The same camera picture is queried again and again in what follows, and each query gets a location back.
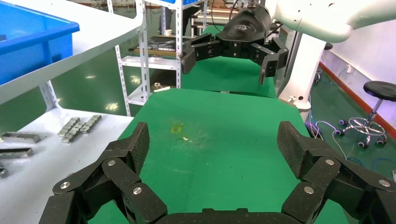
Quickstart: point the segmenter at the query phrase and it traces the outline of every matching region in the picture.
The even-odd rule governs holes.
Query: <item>green table surface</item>
[[[217,34],[214,26],[204,33]],[[248,59],[214,57],[198,61],[195,67],[182,75],[182,88],[206,91],[233,91],[276,98],[273,78],[259,83],[260,66]]]
[[[204,208],[280,212],[299,183],[277,147],[283,120],[307,135],[298,110],[278,99],[171,89],[150,96],[120,139],[147,122],[151,142],[141,178],[169,214]],[[127,223],[113,202],[90,221],[109,223]],[[328,201],[315,223],[347,220]]]

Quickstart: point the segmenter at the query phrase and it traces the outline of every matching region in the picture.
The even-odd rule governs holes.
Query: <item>white shelf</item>
[[[102,120],[87,135],[78,136],[71,144],[61,142],[57,133],[71,117],[87,121],[93,112],[53,109],[24,128],[21,132],[38,133],[36,144],[0,142],[0,147],[31,147],[34,155],[26,159],[2,160],[9,172],[0,178],[0,220],[10,224],[39,222],[52,196],[53,186],[97,160],[109,142],[117,140],[132,121],[132,117],[102,114]]]
[[[126,56],[122,59],[122,65],[131,67],[141,67],[139,56]],[[164,70],[176,70],[177,69],[176,59],[164,59],[160,57],[149,57],[148,67],[151,69],[164,69]]]
[[[77,22],[80,31],[73,33],[73,56],[0,85],[0,104],[128,40],[142,23],[142,15],[129,19],[66,0],[5,1]]]
[[[203,1],[204,0],[198,0],[193,3],[183,5],[182,9],[190,8],[191,6],[199,4]],[[160,6],[165,6],[165,7],[168,7],[169,9],[177,9],[177,7],[178,7],[176,4],[172,4],[172,3],[161,1],[161,0],[146,0],[146,2],[150,2],[150,3],[156,4],[156,5],[160,5]]]
[[[128,103],[143,106],[146,102],[142,91],[143,85],[140,84],[129,96]]]

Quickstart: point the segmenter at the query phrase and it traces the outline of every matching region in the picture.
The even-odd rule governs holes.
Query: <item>stool caster wheel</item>
[[[385,144],[386,144],[386,140],[385,139],[377,139],[377,145],[384,146]]]
[[[338,122],[340,125],[346,127],[348,125],[348,122],[346,120],[339,120]]]
[[[343,132],[341,130],[335,130],[335,134],[342,137],[342,136],[344,136],[345,132]]]
[[[362,141],[360,141],[358,143],[358,146],[361,147],[361,148],[368,148],[368,144],[366,144],[365,142],[362,142]]]

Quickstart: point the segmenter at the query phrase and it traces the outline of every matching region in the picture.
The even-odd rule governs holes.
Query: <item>blue plastic bin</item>
[[[162,1],[169,2],[172,4],[174,4],[176,2],[176,0],[162,0]],[[195,1],[198,1],[198,0],[183,0],[183,5],[187,5],[187,4],[193,3]]]
[[[73,54],[78,23],[0,1],[0,85]]]

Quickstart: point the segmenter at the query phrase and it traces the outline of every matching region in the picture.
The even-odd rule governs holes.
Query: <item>chrome stool base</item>
[[[381,105],[382,100],[380,99],[378,103],[375,105],[373,111],[367,118],[350,118],[348,122],[345,120],[340,120],[339,124],[345,126],[343,130],[336,130],[336,134],[340,136],[344,136],[347,130],[354,129],[364,135],[366,135],[365,141],[360,141],[358,145],[362,148],[367,148],[370,144],[370,140],[372,136],[378,136],[380,138],[377,139],[376,143],[378,145],[385,145],[386,144],[386,132],[385,129],[373,122],[374,117],[377,115],[377,109]]]

